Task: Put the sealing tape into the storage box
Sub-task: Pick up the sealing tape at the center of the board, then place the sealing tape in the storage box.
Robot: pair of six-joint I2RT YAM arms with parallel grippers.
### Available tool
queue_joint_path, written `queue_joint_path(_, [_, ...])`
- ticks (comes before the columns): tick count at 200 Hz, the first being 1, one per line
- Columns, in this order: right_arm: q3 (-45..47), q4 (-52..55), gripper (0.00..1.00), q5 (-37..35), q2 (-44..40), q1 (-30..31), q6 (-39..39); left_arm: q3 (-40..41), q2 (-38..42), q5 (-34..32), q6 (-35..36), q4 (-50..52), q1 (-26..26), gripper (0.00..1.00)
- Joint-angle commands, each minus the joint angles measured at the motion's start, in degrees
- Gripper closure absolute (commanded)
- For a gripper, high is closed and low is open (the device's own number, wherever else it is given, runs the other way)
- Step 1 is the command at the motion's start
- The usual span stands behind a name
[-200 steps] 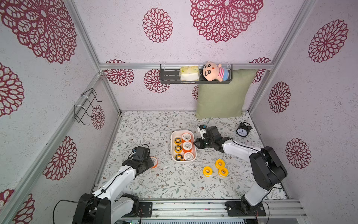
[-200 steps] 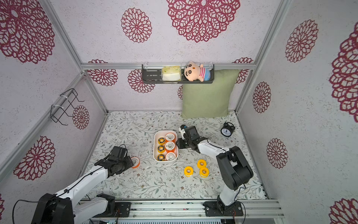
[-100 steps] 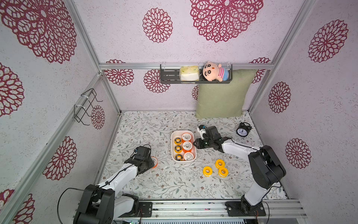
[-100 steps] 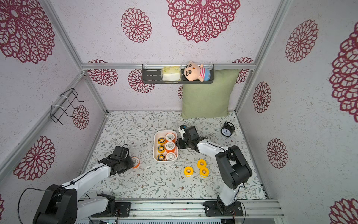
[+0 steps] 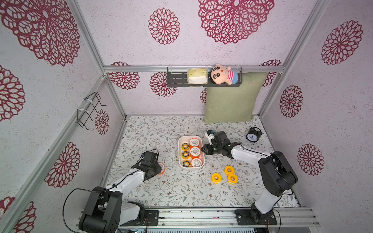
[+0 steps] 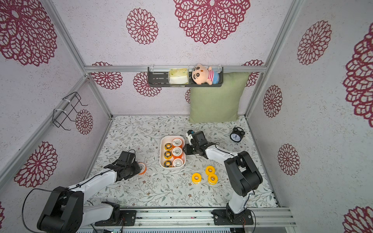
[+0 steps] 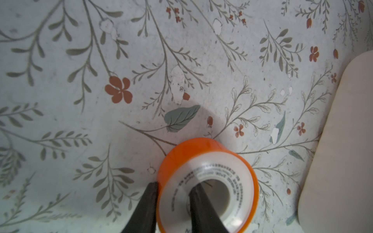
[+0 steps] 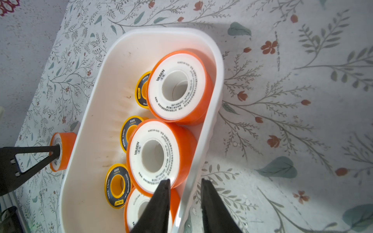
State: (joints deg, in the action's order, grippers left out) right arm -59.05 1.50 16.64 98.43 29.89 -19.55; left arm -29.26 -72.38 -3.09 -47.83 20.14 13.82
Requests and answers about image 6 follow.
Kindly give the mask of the orange tape roll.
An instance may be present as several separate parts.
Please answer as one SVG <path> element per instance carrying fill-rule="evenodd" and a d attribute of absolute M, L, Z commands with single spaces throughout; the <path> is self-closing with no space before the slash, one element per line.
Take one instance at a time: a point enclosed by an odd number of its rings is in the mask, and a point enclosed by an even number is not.
<path fill-rule="evenodd" d="M 179 168 L 179 167 L 182 167 L 184 165 L 184 160 L 181 159 L 181 158 L 176 158 L 173 160 L 173 167 L 174 168 Z"/>
<path fill-rule="evenodd" d="M 172 146 L 173 148 L 183 148 L 184 140 L 181 138 L 175 138 L 172 140 Z"/>
<path fill-rule="evenodd" d="M 172 150 L 172 156 L 173 156 L 174 159 L 176 159 L 176 158 L 182 158 L 183 153 L 184 152 L 183 152 L 183 150 L 182 150 L 181 147 L 175 147 Z"/>
<path fill-rule="evenodd" d="M 139 162 L 138 165 L 140 166 L 140 172 L 139 175 L 144 175 L 147 171 L 147 167 L 144 163 Z"/>

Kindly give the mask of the white plastic storage box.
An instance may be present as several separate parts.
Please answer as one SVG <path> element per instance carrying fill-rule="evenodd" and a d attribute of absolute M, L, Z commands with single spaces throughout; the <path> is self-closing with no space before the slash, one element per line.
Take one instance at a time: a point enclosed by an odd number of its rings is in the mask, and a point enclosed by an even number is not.
<path fill-rule="evenodd" d="M 183 153 L 183 156 L 182 156 L 181 159 L 184 160 L 184 165 L 183 165 L 182 167 L 179 167 L 179 168 L 174 168 L 174 167 L 172 167 L 172 168 L 165 168 L 165 167 L 164 167 L 164 162 L 166 161 L 166 159 L 164 158 L 164 153 L 166 152 L 166 150 L 164 149 L 164 145 L 165 145 L 166 143 L 171 143 L 172 140 L 175 139 L 175 138 L 181 138 L 181 139 L 183 139 L 182 136 L 165 136 L 165 137 L 163 137 L 163 138 L 161 139 L 161 143 L 160 143 L 160 155 L 159 155 L 159 164 L 160 164 L 160 166 L 161 166 L 163 169 L 165 169 L 165 170 L 180 170 L 180 169 L 183 168 L 183 167 L 185 166 L 185 164 L 186 164 L 186 154 Z"/>

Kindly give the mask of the black yellow tape roll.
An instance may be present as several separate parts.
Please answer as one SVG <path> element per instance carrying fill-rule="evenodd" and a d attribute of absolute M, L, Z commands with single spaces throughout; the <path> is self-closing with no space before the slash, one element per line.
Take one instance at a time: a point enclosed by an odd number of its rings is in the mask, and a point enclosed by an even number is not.
<path fill-rule="evenodd" d="M 165 149 L 166 151 L 172 151 L 172 149 L 173 149 L 173 145 L 172 145 L 172 143 L 166 143 L 166 144 L 164 145 L 164 149 Z"/>
<path fill-rule="evenodd" d="M 166 160 L 164 162 L 164 167 L 165 168 L 172 168 L 173 167 L 173 162 L 171 160 Z"/>
<path fill-rule="evenodd" d="M 171 160 L 172 157 L 173 157 L 173 154 L 172 154 L 171 151 L 166 151 L 166 152 L 164 153 L 164 158 L 165 158 L 166 160 Z"/>

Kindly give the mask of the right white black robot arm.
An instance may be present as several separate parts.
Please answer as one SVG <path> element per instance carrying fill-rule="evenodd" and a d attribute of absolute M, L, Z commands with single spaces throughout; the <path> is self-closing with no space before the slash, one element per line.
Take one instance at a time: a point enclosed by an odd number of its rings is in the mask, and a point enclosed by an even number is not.
<path fill-rule="evenodd" d="M 250 194 L 262 184 L 263 178 L 248 152 L 233 153 L 219 148 L 214 143 L 202 146 L 186 144 L 183 151 L 187 155 L 198 154 L 206 159 L 225 166 L 228 180 L 234 190 L 226 206 L 226 217 L 231 221 L 245 216 L 246 204 Z"/>

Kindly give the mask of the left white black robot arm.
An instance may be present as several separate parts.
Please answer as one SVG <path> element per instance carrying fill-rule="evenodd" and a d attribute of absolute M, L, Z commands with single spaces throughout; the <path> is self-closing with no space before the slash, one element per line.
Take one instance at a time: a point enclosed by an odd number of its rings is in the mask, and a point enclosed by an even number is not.
<path fill-rule="evenodd" d="M 37 228 L 46 233 L 75 233 L 80 227 L 103 223 L 104 225 L 123 224 L 120 219 L 120 206 L 112 202 L 84 206 L 94 194 L 121 180 L 127 180 L 142 172 L 138 162 L 131 165 L 105 166 L 104 170 L 82 183 L 69 187 L 55 188 L 37 222 Z"/>

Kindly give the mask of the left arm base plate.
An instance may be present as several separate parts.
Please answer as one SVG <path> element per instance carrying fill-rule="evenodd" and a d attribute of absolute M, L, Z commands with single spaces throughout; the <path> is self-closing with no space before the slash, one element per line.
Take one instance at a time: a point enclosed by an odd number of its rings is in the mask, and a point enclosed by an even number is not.
<path fill-rule="evenodd" d="M 136 210 L 120 210 L 107 220 L 95 222 L 94 227 L 111 227 L 111 226 L 134 226 L 136 221 Z"/>

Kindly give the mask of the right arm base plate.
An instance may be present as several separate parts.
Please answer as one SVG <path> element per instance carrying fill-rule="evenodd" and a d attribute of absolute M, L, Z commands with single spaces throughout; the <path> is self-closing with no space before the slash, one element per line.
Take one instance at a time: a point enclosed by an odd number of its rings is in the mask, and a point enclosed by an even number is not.
<path fill-rule="evenodd" d="M 211 213 L 215 225 L 254 225 L 254 218 L 248 209 L 239 214 L 234 214 L 228 209 L 215 209 Z"/>

